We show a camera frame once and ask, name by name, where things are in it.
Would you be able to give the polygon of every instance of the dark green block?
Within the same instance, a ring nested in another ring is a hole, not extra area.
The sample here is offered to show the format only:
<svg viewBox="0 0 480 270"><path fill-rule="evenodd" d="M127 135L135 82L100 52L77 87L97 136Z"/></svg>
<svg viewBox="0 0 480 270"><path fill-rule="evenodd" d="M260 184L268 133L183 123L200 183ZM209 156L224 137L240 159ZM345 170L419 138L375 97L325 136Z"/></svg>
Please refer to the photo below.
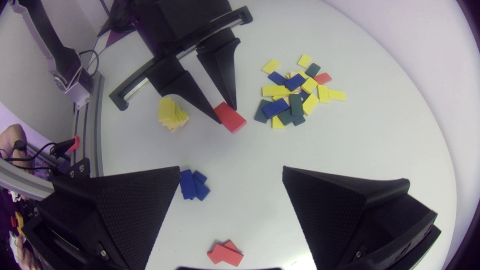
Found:
<svg viewBox="0 0 480 270"><path fill-rule="evenodd" d="M299 118L295 119L295 121L293 121L293 124L295 126L301 125L303 123L305 123L305 117L303 117L303 116L299 117Z"/></svg>
<svg viewBox="0 0 480 270"><path fill-rule="evenodd" d="M257 113L255 114L255 117L253 119L255 119L258 122L267 123L268 119L265 116L264 112L262 111L262 108L267 106L270 103L272 102L262 99L262 101L260 101L260 105L258 106Z"/></svg>
<svg viewBox="0 0 480 270"><path fill-rule="evenodd" d="M319 71L320 71L320 66L315 63L312 63L310 67L305 71L305 74L313 78L317 75Z"/></svg>
<svg viewBox="0 0 480 270"><path fill-rule="evenodd" d="M292 115L302 116L303 115L303 103L301 101L301 96L298 94L290 94L288 96L290 100L290 110Z"/></svg>
<svg viewBox="0 0 480 270"><path fill-rule="evenodd" d="M280 119L280 121L282 121L283 125L288 125L299 117L301 116L292 115L290 110L284 110L283 112L278 114L278 118Z"/></svg>

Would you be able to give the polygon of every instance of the white round table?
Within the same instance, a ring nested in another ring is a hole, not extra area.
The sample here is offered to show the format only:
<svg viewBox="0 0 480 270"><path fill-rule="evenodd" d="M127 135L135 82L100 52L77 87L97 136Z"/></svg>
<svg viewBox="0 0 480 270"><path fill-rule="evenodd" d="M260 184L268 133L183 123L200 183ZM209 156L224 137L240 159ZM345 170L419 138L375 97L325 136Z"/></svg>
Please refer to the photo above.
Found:
<svg viewBox="0 0 480 270"><path fill-rule="evenodd" d="M244 254L239 269L315 269L282 184L282 166L359 178L410 179L409 194L438 213L442 231L417 269L440 269L452 238L456 186L444 138L424 99L393 58L348 18L319 0L231 0L247 5L253 22L233 28L237 112L247 125L235 135L179 96L190 120L171 133L157 120L160 95L148 85L120 111L108 95L152 54L132 33L100 55L105 77L101 145L105 175L180 165L208 177L211 193L184 200L178 187L146 269L214 265L206 253L232 240ZM96 50L100 51L101 42ZM310 55L344 91L347 102L319 104L306 123L273 130L253 120L261 87L273 85L261 68L271 59L280 74L298 71ZM210 103L223 101L195 53L180 61Z"/></svg>

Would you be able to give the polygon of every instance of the blue block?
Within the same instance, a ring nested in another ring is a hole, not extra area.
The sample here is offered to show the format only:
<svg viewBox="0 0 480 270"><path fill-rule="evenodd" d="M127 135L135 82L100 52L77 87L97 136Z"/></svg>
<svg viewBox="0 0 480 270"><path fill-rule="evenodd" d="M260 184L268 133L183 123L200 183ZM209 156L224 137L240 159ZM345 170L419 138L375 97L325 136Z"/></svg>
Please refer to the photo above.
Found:
<svg viewBox="0 0 480 270"><path fill-rule="evenodd" d="M300 92L301 99L304 100L304 101L308 98L309 95L310 95L309 93L307 93L303 90Z"/></svg>
<svg viewBox="0 0 480 270"><path fill-rule="evenodd" d="M180 173L180 188L184 199L197 197L197 190L193 183L192 171L185 170Z"/></svg>
<svg viewBox="0 0 480 270"><path fill-rule="evenodd" d="M287 80L285 82L285 86L290 91L293 91L293 90L297 89L300 85L302 85L305 81L306 81L305 78L303 78L300 74L297 74L297 75L293 76L292 78L290 78L289 80Z"/></svg>
<svg viewBox="0 0 480 270"><path fill-rule="evenodd" d="M277 72L272 72L268 78L270 80L272 80L272 82L276 83L277 85L279 86L282 86L286 81L287 81L287 78L285 78L284 76L278 74Z"/></svg>
<svg viewBox="0 0 480 270"><path fill-rule="evenodd" d="M196 178L198 181L202 182L202 184L205 184L205 182L207 182L207 177L201 174L199 171L195 171L193 173L193 177Z"/></svg>
<svg viewBox="0 0 480 270"><path fill-rule="evenodd" d="M210 193L210 189L206 187L200 180L194 178L193 182L195 183L195 189L197 190L197 198L201 201L207 197L207 195Z"/></svg>
<svg viewBox="0 0 480 270"><path fill-rule="evenodd" d="M283 98L281 98L263 107L262 111L264 112L265 116L270 119L288 108L290 108L290 106Z"/></svg>
<svg viewBox="0 0 480 270"><path fill-rule="evenodd" d="M305 123L305 117L301 116L299 118L297 118L295 121L293 121L293 125L294 126L298 126L298 125L301 125Z"/></svg>

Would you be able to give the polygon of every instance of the pile of colored blocks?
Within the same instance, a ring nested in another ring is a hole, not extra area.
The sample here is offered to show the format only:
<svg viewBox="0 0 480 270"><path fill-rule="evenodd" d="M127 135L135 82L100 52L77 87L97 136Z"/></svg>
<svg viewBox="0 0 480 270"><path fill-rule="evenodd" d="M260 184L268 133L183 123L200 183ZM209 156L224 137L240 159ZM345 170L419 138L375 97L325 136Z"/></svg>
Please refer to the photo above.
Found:
<svg viewBox="0 0 480 270"><path fill-rule="evenodd" d="M207 256L214 264L224 261L233 266L238 266L243 259L243 254L240 253L232 241L228 241L223 245L216 244L213 250L207 253Z"/></svg>
<svg viewBox="0 0 480 270"><path fill-rule="evenodd" d="M256 121L267 123L268 119L272 119L272 128L275 129L283 129L290 123L298 126L305 122L304 115L310 115L318 103L347 100L344 92L331 90L324 85L332 77L328 73L317 75L320 66L310 64L311 61L310 56L302 55L297 65L306 70L290 72L285 77L275 71L280 66L276 60L271 60L262 69L276 86L262 87L262 96L272 97L273 101L262 99L255 114Z"/></svg>
<svg viewBox="0 0 480 270"><path fill-rule="evenodd" d="M210 189L205 186L206 181L207 178L198 171L193 174L191 170L180 172L180 188L183 198L193 200L197 197L203 201L210 193Z"/></svg>
<svg viewBox="0 0 480 270"><path fill-rule="evenodd" d="M158 121L162 125L174 132L179 127L184 126L189 120L186 112L180 110L180 107L171 97L161 98L158 105Z"/></svg>

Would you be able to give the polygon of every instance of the cable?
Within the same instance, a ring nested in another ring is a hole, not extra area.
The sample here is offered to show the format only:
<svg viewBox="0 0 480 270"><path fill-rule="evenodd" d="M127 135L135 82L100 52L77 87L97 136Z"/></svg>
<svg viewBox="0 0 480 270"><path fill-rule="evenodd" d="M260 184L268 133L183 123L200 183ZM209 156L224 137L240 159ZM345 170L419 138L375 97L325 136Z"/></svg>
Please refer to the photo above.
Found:
<svg viewBox="0 0 480 270"><path fill-rule="evenodd" d="M55 168L51 168L51 167L22 167L22 166L17 166L17 165L14 165L15 167L17 167L18 169L23 169L23 170L31 170L31 171L36 171L36 170L55 170Z"/></svg>
<svg viewBox="0 0 480 270"><path fill-rule="evenodd" d="M34 158L36 158L38 155L40 155L40 153L45 149L47 148L47 146L50 146L50 145L55 145L56 143L47 143L46 145L44 145L36 154L34 154L33 156L31 157L28 157L26 159L16 159L16 158L7 158L7 159L4 159L5 161L31 161L33 160Z"/></svg>
<svg viewBox="0 0 480 270"><path fill-rule="evenodd" d="M88 50L85 50L85 51L81 51L78 53L78 55L82 55L84 53L88 53L88 52L92 52L93 54L95 54L95 58L94 60L96 59L96 67L95 67L95 71L90 75L90 78L93 77L95 75L95 73L98 71L98 66L99 66L99 62L100 62L100 58L98 57L99 54L95 51L95 50L92 50L92 49L88 49Z"/></svg>

